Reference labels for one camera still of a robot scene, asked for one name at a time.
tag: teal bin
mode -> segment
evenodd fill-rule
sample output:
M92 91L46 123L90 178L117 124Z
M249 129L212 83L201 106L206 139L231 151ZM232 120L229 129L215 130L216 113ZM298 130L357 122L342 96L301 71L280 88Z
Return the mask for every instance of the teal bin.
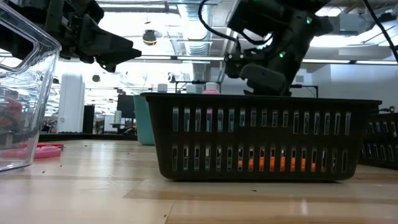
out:
M136 108L136 123L138 141L145 146L154 146L154 132L150 122L149 106L145 98L134 95L134 106Z

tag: black bin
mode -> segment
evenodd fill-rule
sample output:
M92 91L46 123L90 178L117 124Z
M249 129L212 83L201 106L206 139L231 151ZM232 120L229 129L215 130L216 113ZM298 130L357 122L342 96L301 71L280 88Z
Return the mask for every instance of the black bin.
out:
M174 180L345 180L381 101L143 93Z
M373 114L368 123L359 163L398 169L398 113Z

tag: clear plastic container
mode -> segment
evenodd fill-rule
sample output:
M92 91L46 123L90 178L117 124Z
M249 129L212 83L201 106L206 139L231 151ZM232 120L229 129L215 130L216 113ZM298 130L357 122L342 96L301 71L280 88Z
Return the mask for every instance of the clear plastic container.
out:
M0 27L29 40L33 46L25 59L18 60L0 45L0 172L4 172L29 166L33 161L61 46L2 2ZM12 151L25 154L3 155Z

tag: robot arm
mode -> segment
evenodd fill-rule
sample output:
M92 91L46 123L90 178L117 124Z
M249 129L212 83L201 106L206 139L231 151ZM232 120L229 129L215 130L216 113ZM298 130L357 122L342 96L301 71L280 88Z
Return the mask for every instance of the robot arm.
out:
M108 72L116 65L141 56L133 42L98 27L104 11L95 0L5 0L8 6L22 14L62 45L61 58L79 58L94 63ZM26 39L0 26L0 49L13 57L25 58L33 48Z
M290 96L290 85L315 36L333 30L327 17L315 15L329 0L240 0L228 27L244 29L272 42L262 49L227 54L226 74L247 79L255 95Z

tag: table surface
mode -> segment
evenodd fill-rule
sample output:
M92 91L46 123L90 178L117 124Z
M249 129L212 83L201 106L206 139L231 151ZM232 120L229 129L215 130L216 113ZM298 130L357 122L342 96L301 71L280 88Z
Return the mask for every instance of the table surface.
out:
M0 175L0 223L398 223L398 171L339 183L172 182L155 148L67 141L62 156Z

